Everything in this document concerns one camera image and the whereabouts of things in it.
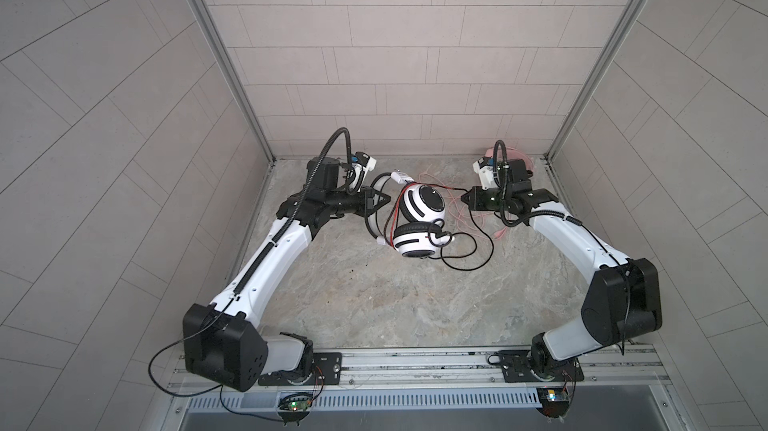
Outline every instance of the metal corner post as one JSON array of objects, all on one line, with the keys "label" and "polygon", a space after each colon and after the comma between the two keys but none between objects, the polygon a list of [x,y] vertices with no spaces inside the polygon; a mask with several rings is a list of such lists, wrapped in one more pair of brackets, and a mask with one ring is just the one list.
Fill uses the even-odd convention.
[{"label": "metal corner post", "polygon": [[210,15],[208,7],[206,6],[204,0],[187,0],[187,2],[190,4],[190,8],[192,9],[192,13],[194,13],[195,18],[197,18],[197,23],[200,24],[203,35],[205,36],[208,43],[211,44],[211,50],[214,52],[216,61],[218,61],[220,64],[221,72],[224,74],[226,84],[230,87],[230,90],[232,90],[232,94],[234,95],[238,106],[240,106],[240,109],[243,111],[250,128],[254,131],[254,133],[256,133],[256,139],[261,145],[261,148],[264,149],[264,154],[272,166],[276,159],[275,154],[272,152],[270,143],[266,140],[264,131],[261,129],[261,126],[256,119],[254,108],[250,105],[250,102],[248,101],[245,93],[245,89],[243,88],[243,84],[237,77],[237,73],[235,71],[234,65],[232,64],[232,60],[230,60],[229,55],[226,53],[226,47],[224,46],[224,42],[221,40],[221,36],[216,30],[214,19]]},{"label": "metal corner post", "polygon": [[565,117],[563,125],[558,131],[552,141],[552,146],[546,152],[546,157],[549,162],[552,162],[558,153],[561,151],[565,139],[568,138],[568,134],[571,129],[576,125],[581,112],[586,108],[587,103],[594,94],[594,91],[598,88],[598,84],[603,79],[605,72],[608,70],[610,63],[613,61],[614,56],[619,51],[621,43],[626,39],[629,30],[632,28],[634,22],[638,19],[640,12],[643,10],[643,6],[648,0],[629,0],[624,7],[624,11],[619,17],[619,21],[616,23],[613,32],[610,34],[608,41],[605,43],[597,61],[595,61],[592,70],[589,72],[587,80],[584,82],[584,86],[581,87],[571,111]]}]

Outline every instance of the white headphones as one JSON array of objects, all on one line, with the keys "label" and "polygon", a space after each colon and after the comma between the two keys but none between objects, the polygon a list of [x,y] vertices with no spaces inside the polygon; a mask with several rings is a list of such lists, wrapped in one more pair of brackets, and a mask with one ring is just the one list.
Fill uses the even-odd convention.
[{"label": "white headphones", "polygon": [[[393,172],[377,176],[371,187],[380,192],[389,179],[405,186],[414,182],[408,175]],[[380,199],[380,196],[376,195],[373,205]],[[441,247],[451,242],[451,234],[442,230],[446,223],[446,203],[432,186],[410,185],[402,193],[398,208],[408,223],[395,229],[392,243],[379,233],[376,214],[367,218],[368,231],[376,238],[377,243],[391,245],[405,257],[427,257],[439,252]]]}]

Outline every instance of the tiled wall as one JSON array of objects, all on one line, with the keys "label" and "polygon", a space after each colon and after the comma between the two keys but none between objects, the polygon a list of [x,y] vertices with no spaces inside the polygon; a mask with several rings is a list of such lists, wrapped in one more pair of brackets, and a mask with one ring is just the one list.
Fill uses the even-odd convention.
[{"label": "tiled wall", "polygon": [[278,156],[545,152],[627,0],[206,0]]},{"label": "tiled wall", "polygon": [[768,429],[766,83],[768,0],[649,0],[554,160],[578,216],[664,269],[648,339],[700,429]]},{"label": "tiled wall", "polygon": [[138,429],[266,167],[186,0],[0,0],[0,428]]}]

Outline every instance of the marble surface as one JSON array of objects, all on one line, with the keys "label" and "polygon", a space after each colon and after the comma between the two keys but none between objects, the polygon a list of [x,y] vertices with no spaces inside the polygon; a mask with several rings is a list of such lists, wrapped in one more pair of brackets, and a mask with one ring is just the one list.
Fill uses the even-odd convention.
[{"label": "marble surface", "polygon": [[[534,161],[534,188],[553,190],[543,161]],[[428,170],[448,186],[479,185],[467,156],[382,158],[373,175],[395,168],[414,177]],[[305,178],[306,160],[276,163],[247,257],[264,240],[279,204],[300,191]],[[399,186],[389,182],[384,191],[396,195]],[[386,219],[389,207],[380,212]],[[446,220],[446,229],[456,229],[454,218]],[[483,226],[488,232],[502,228],[493,216]],[[446,254],[470,250],[467,241],[457,237]],[[488,240],[478,238],[475,255],[452,263],[471,267],[489,251]],[[402,257],[376,244],[360,217],[347,215],[324,226],[296,259],[267,305],[260,331],[298,333],[315,348],[529,344],[536,333],[578,316],[586,290],[575,266],[524,225],[494,243],[485,267],[464,272],[441,261]]]}]

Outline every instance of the headset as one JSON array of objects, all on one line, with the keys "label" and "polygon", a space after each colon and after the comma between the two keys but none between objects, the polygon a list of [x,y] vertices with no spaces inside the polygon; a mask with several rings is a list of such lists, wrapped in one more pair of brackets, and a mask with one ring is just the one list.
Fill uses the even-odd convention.
[{"label": "headset", "polygon": [[[366,227],[376,242],[394,247],[405,257],[429,257],[450,243],[451,234],[442,229],[446,224],[446,203],[437,190],[429,185],[414,184],[413,178],[398,171],[377,176],[371,188],[380,192],[390,179],[404,185],[396,205],[408,222],[395,229],[390,242],[379,231],[376,213],[371,214],[366,218]],[[375,195],[373,206],[380,199]]]}]

